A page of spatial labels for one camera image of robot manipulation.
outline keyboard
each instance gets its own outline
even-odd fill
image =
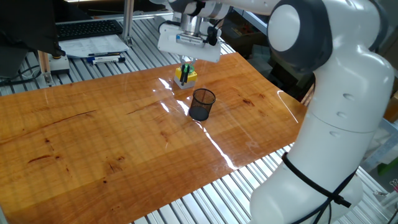
[[[57,24],[58,40],[73,40],[86,37],[121,34],[123,28],[116,20],[101,20]]]

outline glossy wooden surface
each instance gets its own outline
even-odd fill
[[[176,66],[0,97],[9,221],[129,223],[295,140],[305,107],[239,54],[196,64],[202,123]]]

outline black cable tie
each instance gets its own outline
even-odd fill
[[[312,187],[314,190],[316,190],[317,192],[323,194],[324,196],[332,199],[333,201],[335,201],[336,204],[338,205],[342,205],[344,207],[349,208],[351,206],[351,203],[347,202],[342,196],[339,195],[339,193],[344,189],[344,187],[346,187],[346,185],[348,184],[348,182],[352,179],[352,177],[354,176],[353,174],[355,174],[355,172],[353,174],[351,174],[349,177],[347,178],[338,188],[338,190],[336,190],[335,192],[331,193],[330,191],[328,191],[327,189],[324,189],[323,187],[319,186],[317,183],[315,183],[314,181],[312,181],[311,179],[309,179],[306,175],[304,175],[301,171],[299,171],[287,158],[287,152],[285,152],[285,154],[282,156],[282,160],[285,163],[285,165],[298,177],[300,178],[302,181],[304,181],[306,184],[308,184],[310,187]]]
[[[199,15],[200,11],[206,6],[205,2],[199,1],[199,0],[195,0],[195,2],[197,2],[197,8],[195,9],[195,11],[191,14],[188,14],[189,16],[197,16]]]

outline wooden tabletop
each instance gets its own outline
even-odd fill
[[[294,142],[305,107],[239,54],[197,62],[207,121],[175,68],[0,97],[0,205],[10,223],[129,223]]]

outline paper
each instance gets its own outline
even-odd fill
[[[117,36],[106,35],[101,37],[89,37],[76,40],[60,41],[59,45],[69,57],[85,58],[88,54],[123,52],[129,47]]]

